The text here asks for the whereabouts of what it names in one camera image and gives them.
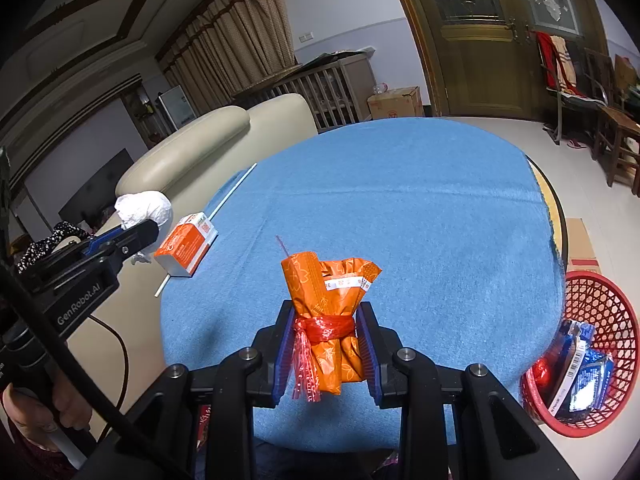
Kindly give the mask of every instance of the curtain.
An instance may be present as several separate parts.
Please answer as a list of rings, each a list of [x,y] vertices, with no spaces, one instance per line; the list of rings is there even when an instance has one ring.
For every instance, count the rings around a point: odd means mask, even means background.
[[[284,0],[203,0],[156,59],[204,114],[295,65]]]

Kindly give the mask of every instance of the basket rim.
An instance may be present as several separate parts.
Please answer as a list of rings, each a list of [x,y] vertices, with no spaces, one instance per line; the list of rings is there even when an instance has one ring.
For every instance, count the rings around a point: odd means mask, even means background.
[[[549,413],[549,410],[546,408],[545,403],[542,401],[542,397],[540,397],[540,394],[538,393],[536,381],[533,377],[533,371],[531,370],[531,368],[529,368],[525,372],[524,383],[525,383],[526,393],[529,396],[529,400],[533,403],[536,413],[538,414],[540,419],[542,419],[542,421],[546,425],[548,425],[548,427],[550,427],[553,431],[555,431],[558,434],[561,434],[562,436],[568,436],[571,438],[581,438],[581,437],[595,434],[603,430],[604,428],[606,428],[609,424],[611,424],[626,406],[626,403],[629,400],[629,397],[631,396],[631,393],[634,387],[636,386],[636,379],[638,378],[638,319],[636,317],[636,312],[634,311],[633,306],[631,305],[631,302],[620,290],[620,288],[615,283],[613,283],[610,279],[606,278],[601,274],[598,274],[597,272],[593,272],[592,270],[570,270],[568,273],[565,274],[565,277],[564,277],[565,282],[574,280],[575,278],[591,278],[596,282],[600,282],[604,285],[607,285],[611,290],[613,290],[616,293],[616,295],[620,298],[620,300],[625,304],[625,308],[629,310],[629,314],[630,314],[629,318],[630,318],[631,325],[633,327],[634,335],[636,338],[636,366],[634,367],[633,376],[631,377],[631,380],[629,383],[629,388],[625,392],[625,397],[620,401],[616,410],[609,417],[607,417],[602,422],[597,423],[592,428],[573,428],[571,426],[568,426],[560,422],[553,415],[551,415],[551,413]]]

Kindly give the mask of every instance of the wooden stool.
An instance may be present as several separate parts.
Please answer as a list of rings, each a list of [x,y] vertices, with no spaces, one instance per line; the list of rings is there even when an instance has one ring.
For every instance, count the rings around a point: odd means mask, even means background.
[[[612,132],[610,136],[607,135],[609,129]],[[640,196],[640,155],[628,150],[626,144],[623,146],[623,142],[627,137],[630,137],[636,142],[640,142],[640,125],[621,110],[616,110],[609,106],[600,106],[598,128],[593,143],[593,150],[591,151],[591,158],[593,160],[598,158],[601,145],[604,145],[603,148],[605,151],[608,148],[611,152],[611,161],[608,169],[606,169],[607,185],[609,187],[613,184],[618,165],[626,168],[635,168],[636,177],[631,191],[634,195]],[[630,156],[633,161],[626,160],[625,156]]]

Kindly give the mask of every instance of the white plastic bag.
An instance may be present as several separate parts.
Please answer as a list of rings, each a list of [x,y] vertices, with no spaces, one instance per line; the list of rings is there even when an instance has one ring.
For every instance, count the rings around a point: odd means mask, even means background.
[[[115,207],[120,220],[122,220],[123,229],[129,229],[149,218],[158,224],[158,239],[139,253],[134,254],[131,260],[133,264],[136,262],[151,263],[151,255],[156,252],[156,249],[167,237],[174,221],[171,202],[159,191],[143,191],[118,197]]]

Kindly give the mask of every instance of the red ribbon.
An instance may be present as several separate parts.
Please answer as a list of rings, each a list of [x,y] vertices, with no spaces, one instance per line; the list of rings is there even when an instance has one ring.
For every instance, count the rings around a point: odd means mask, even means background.
[[[293,369],[296,384],[293,398],[299,399],[304,390],[308,402],[320,400],[320,387],[316,367],[312,362],[311,345],[331,339],[355,335],[351,316],[298,317],[294,322],[296,339],[293,345]]]

